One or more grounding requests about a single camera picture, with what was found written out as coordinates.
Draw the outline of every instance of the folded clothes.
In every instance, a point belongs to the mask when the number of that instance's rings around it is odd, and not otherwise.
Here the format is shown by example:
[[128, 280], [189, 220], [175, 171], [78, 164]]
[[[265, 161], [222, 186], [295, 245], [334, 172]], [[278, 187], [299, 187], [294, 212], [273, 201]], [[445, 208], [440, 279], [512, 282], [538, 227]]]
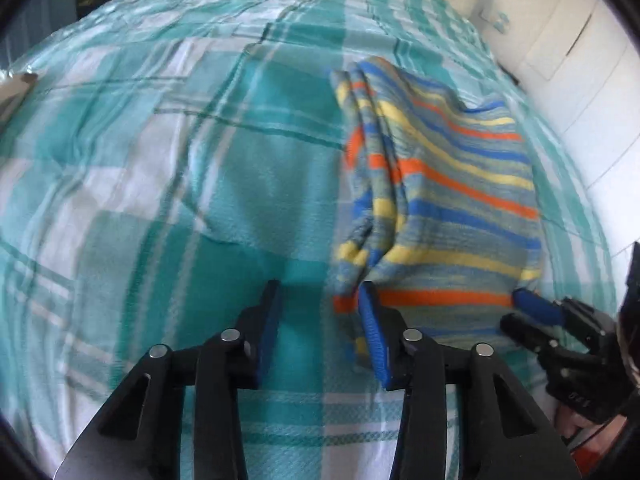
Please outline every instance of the folded clothes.
[[350, 132], [353, 195], [334, 307], [367, 351], [357, 286], [440, 342], [500, 346], [511, 291], [540, 276], [540, 220], [526, 145], [505, 103], [466, 108], [454, 91], [379, 57], [334, 72]]

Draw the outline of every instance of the teal and white plaid fabric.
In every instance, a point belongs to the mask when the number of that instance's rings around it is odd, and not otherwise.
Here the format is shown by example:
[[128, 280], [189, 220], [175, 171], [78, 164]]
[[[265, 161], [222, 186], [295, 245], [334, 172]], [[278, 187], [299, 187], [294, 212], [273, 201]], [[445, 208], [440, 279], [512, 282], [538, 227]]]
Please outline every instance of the teal and white plaid fabric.
[[443, 0], [114, 0], [12, 67], [40, 80], [0, 136], [0, 408], [47, 471], [149, 346], [203, 342], [279, 278], [273, 365], [241, 394], [250, 477], [388, 477], [402, 392], [353, 370], [328, 287], [350, 210], [328, 74], [367, 56], [468, 106], [503, 96], [530, 147], [542, 291], [614, 307], [572, 161]]

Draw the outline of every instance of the striped cloth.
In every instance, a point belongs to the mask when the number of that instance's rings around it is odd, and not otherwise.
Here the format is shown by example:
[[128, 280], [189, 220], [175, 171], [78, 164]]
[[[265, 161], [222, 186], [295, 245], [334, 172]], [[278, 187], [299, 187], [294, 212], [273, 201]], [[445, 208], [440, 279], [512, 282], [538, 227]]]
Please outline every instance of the striped cloth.
[[501, 96], [532, 163], [541, 290], [614, 306], [572, 161], [444, 0], [114, 0], [12, 67], [40, 79], [0, 135], [0, 410], [48, 472], [145, 349], [202, 343], [279, 278], [271, 371], [239, 399], [250, 478], [388, 478], [402, 392], [353, 370], [332, 308], [352, 204], [329, 73], [370, 56], [467, 107]]
[[504, 101], [466, 108], [448, 87], [373, 57], [335, 72], [350, 132], [348, 240], [334, 307], [355, 320], [361, 280], [440, 342], [504, 345], [511, 292], [540, 276], [540, 218], [527, 147]]

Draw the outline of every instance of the white wall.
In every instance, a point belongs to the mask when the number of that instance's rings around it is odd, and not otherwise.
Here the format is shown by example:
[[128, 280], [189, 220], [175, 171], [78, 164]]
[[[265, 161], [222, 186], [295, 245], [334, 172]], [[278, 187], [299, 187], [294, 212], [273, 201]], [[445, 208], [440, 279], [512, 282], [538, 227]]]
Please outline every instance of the white wall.
[[482, 0], [472, 18], [580, 169], [607, 236], [619, 302], [640, 238], [640, 57], [602, 0]]

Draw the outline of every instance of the silver screw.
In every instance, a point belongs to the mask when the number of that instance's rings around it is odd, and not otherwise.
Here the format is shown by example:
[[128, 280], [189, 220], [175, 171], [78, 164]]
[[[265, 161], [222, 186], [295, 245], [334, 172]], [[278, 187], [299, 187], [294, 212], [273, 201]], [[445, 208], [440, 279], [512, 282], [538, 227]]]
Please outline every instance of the silver screw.
[[482, 357], [491, 357], [494, 354], [494, 347], [487, 343], [480, 343], [476, 345], [476, 352]]
[[153, 345], [149, 349], [149, 357], [164, 357], [167, 351], [167, 345]]
[[402, 332], [402, 337], [404, 337], [405, 341], [420, 341], [420, 339], [422, 339], [422, 332], [417, 328], [407, 328]]
[[227, 342], [236, 341], [240, 339], [240, 332], [235, 328], [227, 328], [222, 334], [220, 334], [220, 339]]

